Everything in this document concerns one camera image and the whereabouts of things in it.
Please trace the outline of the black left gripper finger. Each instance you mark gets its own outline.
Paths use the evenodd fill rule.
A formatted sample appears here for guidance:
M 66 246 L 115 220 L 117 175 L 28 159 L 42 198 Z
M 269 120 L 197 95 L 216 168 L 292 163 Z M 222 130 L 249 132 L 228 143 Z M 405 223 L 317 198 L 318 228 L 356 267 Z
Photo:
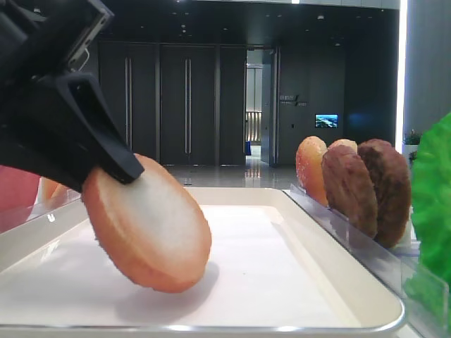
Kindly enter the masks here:
M 1 90 L 1 164 L 41 175 L 77 192 L 95 169 L 61 129 L 68 107 L 55 87 Z

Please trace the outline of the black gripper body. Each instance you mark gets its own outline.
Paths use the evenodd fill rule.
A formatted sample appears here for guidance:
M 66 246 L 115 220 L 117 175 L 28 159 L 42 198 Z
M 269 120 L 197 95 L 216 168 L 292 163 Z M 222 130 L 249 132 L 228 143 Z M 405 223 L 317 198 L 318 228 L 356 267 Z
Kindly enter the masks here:
M 81 67 L 113 17 L 102 1 L 64 1 L 37 24 L 2 1 L 1 125 L 112 126 L 98 80 Z

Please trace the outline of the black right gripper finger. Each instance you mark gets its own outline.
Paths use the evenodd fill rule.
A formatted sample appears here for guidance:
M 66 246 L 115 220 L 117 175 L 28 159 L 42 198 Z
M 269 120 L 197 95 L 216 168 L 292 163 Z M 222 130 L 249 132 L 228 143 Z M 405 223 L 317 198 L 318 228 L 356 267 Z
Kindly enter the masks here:
M 89 73 L 65 73 L 54 78 L 68 112 L 61 129 L 70 145 L 85 150 L 81 162 L 88 170 L 101 168 L 122 184 L 134 182 L 144 172 L 109 113 L 97 79 Z

